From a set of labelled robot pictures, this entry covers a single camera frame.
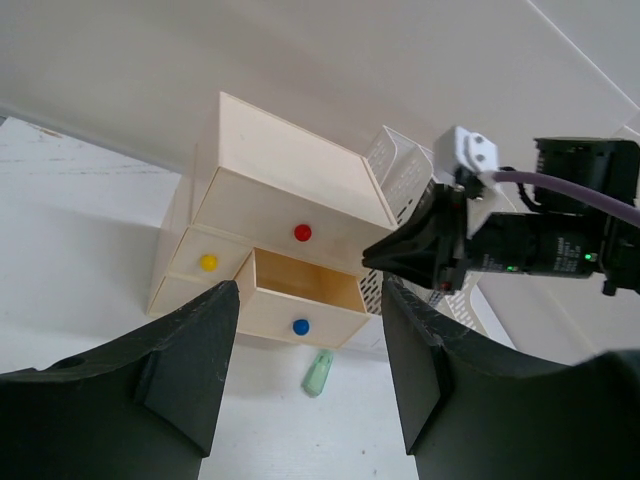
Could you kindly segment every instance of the drawer front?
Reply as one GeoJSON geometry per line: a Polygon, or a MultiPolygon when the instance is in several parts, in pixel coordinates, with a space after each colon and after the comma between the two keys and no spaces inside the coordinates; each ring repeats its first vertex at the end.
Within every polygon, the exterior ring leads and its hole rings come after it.
{"type": "Polygon", "coordinates": [[[169,271],[207,280],[213,285],[233,279],[250,251],[251,247],[246,245],[189,228],[169,271]]]}
{"type": "Polygon", "coordinates": [[[240,306],[238,331],[285,342],[339,348],[368,318],[364,313],[258,289],[240,306]],[[296,334],[297,320],[308,322],[308,333],[296,334]]]}
{"type": "Polygon", "coordinates": [[[357,275],[366,273],[360,263],[363,250],[393,230],[223,169],[218,170],[195,223],[239,235],[266,250],[357,275]],[[303,235],[297,237],[299,226],[303,235]]]}
{"type": "Polygon", "coordinates": [[[165,277],[156,297],[151,302],[149,316],[161,317],[190,302],[213,285],[189,282],[180,278],[165,277]]]}

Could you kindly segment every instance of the black cable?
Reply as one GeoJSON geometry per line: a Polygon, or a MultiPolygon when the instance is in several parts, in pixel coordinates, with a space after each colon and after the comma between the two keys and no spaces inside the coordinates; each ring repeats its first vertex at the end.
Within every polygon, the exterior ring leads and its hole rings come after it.
{"type": "MultiPolygon", "coordinates": [[[[500,170],[502,170],[503,172],[517,171],[513,167],[500,167],[500,170]]],[[[516,186],[518,187],[520,200],[522,200],[522,203],[524,203],[530,211],[532,211],[533,213],[547,213],[547,210],[542,205],[535,203],[533,200],[531,200],[531,198],[529,198],[529,195],[527,194],[523,183],[516,183],[516,186]]]]}

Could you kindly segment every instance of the closed drawer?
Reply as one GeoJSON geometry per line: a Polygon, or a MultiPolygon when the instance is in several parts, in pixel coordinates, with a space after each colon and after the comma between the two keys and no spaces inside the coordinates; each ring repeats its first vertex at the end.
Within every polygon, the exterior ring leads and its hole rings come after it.
{"type": "Polygon", "coordinates": [[[236,281],[241,333],[338,348],[369,318],[356,277],[276,253],[255,249],[236,281]]]}
{"type": "Polygon", "coordinates": [[[361,265],[363,250],[393,230],[225,169],[218,170],[195,223],[361,276],[367,272],[361,265]],[[296,236],[299,226],[306,236],[296,236]]]}
{"type": "Polygon", "coordinates": [[[250,251],[246,245],[188,228],[169,272],[197,277],[213,285],[233,279],[250,251]]]}
{"type": "Polygon", "coordinates": [[[190,302],[213,285],[195,283],[181,278],[165,277],[151,302],[149,316],[161,317],[190,302]]]}

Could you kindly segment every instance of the small chest of drawers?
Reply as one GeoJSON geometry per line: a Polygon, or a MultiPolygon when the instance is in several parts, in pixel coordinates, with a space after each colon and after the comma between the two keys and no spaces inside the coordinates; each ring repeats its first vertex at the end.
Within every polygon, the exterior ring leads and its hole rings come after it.
{"type": "Polygon", "coordinates": [[[224,93],[195,150],[161,228],[149,314],[235,279],[239,331],[342,345],[368,319],[362,251],[396,228],[366,161],[224,93]]]}

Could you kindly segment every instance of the green eraser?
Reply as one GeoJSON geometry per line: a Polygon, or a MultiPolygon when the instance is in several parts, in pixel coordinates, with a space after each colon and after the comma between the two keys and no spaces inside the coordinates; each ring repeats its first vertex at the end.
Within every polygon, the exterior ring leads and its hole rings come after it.
{"type": "Polygon", "coordinates": [[[322,393],[332,363],[333,353],[331,351],[322,350],[318,353],[302,382],[302,388],[309,396],[317,397],[322,393]]]}

